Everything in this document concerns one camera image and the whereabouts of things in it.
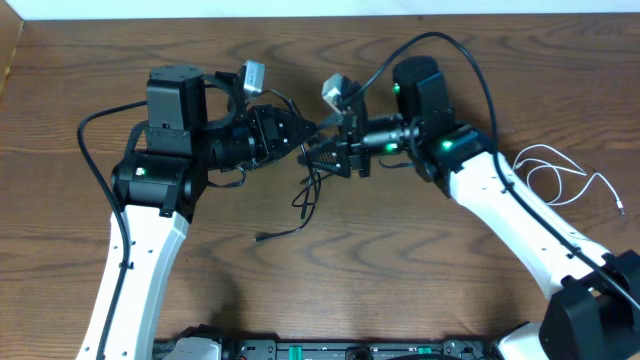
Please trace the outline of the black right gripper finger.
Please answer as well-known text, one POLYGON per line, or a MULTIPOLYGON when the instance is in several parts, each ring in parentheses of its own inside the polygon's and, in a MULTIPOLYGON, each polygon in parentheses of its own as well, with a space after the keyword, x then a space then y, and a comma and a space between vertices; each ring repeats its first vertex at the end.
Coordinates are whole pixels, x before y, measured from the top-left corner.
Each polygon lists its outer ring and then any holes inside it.
POLYGON ((297 157, 298 163, 310 165, 314 169, 323 170, 337 176, 349 176, 350 165, 348 150, 345 144, 324 142, 312 146, 304 154, 297 157))
POLYGON ((334 126, 340 127, 343 121, 344 116, 341 113, 333 113, 317 123, 316 128, 321 131, 334 126))

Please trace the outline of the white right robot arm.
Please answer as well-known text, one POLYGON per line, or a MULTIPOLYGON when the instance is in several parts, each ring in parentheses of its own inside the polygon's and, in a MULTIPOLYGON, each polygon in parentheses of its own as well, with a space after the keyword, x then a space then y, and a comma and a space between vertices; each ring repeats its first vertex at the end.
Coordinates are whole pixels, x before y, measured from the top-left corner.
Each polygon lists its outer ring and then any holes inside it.
POLYGON ((548 307, 489 348, 497 359, 627 359, 639 351, 639 257, 614 255, 564 221, 493 150, 458 121, 434 59, 401 61, 392 73, 398 111, 370 119, 359 84, 325 81, 338 133, 308 157, 324 171, 367 176, 374 156, 406 153, 417 173, 483 221, 532 275, 548 307))

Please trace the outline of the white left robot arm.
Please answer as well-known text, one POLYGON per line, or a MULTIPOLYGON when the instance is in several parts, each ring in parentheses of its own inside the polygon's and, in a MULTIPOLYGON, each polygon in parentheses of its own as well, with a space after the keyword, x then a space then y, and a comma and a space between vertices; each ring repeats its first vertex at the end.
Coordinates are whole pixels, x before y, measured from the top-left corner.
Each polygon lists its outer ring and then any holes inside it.
POLYGON ((107 261, 81 359, 149 359, 169 274, 212 171, 247 173, 288 155, 313 122, 258 105, 265 67, 207 74, 193 65, 150 71, 147 120, 131 130, 123 159, 104 179, 112 208, 107 261))

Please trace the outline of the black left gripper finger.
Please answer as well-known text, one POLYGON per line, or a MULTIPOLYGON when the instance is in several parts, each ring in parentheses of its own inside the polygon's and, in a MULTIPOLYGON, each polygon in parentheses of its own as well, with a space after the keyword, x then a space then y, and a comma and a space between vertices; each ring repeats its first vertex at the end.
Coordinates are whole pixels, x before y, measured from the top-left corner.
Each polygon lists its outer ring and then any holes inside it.
POLYGON ((314 133, 312 132, 294 135, 279 134, 274 140, 274 160, 278 161, 284 158, 296 148, 311 140, 313 136, 314 133))
POLYGON ((307 140, 317 132, 313 121, 296 116, 293 112, 277 110, 277 130, 281 138, 307 140))

